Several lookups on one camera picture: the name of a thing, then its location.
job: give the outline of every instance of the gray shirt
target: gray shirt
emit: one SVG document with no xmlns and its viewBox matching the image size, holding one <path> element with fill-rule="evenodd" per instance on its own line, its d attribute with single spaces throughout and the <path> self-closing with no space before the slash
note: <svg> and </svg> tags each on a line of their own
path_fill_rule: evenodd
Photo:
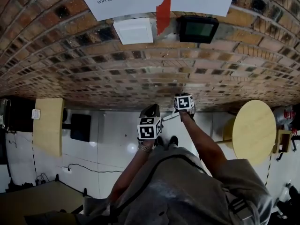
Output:
<svg viewBox="0 0 300 225">
<path fill-rule="evenodd" d="M 109 215 L 137 192 L 161 159 L 174 154 L 202 166 L 185 148 L 157 147 L 116 203 L 95 206 L 95 201 L 87 200 L 85 214 Z M 213 178 L 181 158 L 171 158 L 157 167 L 147 187 L 120 213 L 117 224 L 267 224 L 271 207 L 267 188 L 245 159 L 227 161 Z"/>
</svg>

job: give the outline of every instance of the round wooden table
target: round wooden table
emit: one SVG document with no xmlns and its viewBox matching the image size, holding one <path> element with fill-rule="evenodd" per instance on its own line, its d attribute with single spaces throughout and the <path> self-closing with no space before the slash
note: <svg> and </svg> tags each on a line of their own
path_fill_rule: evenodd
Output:
<svg viewBox="0 0 300 225">
<path fill-rule="evenodd" d="M 231 139 L 226 145 L 233 148 L 237 158 L 246 158 L 252 165 L 263 162 L 276 139 L 276 122 L 269 106 L 259 100 L 243 105 L 224 127 L 223 140 Z"/>
</svg>

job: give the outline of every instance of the light switch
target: light switch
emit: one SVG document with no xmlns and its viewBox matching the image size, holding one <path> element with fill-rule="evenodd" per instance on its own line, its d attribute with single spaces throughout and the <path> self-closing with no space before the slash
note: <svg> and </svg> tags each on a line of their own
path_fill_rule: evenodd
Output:
<svg viewBox="0 0 300 225">
<path fill-rule="evenodd" d="M 153 43 L 149 18 L 137 18 L 113 23 L 122 44 Z"/>
</svg>

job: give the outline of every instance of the person's left hand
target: person's left hand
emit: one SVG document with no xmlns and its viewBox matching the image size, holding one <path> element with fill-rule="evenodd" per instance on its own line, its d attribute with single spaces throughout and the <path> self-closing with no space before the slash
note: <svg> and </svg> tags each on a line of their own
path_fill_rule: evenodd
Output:
<svg viewBox="0 0 300 225">
<path fill-rule="evenodd" d="M 155 140 L 144 140 L 142 144 L 147 146 L 147 147 L 152 148 L 153 145 L 154 145 L 154 142 L 155 142 Z"/>
</svg>

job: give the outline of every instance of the bracelet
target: bracelet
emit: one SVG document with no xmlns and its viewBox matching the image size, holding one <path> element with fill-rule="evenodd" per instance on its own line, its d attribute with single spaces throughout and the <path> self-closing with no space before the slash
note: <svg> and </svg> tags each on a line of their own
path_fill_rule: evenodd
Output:
<svg viewBox="0 0 300 225">
<path fill-rule="evenodd" d="M 144 151 L 144 152 L 147 152 L 147 153 L 151 153 L 152 152 L 152 148 L 147 147 L 147 146 L 142 145 L 142 144 L 139 145 L 138 150 L 141 150 L 141 151 Z"/>
</svg>

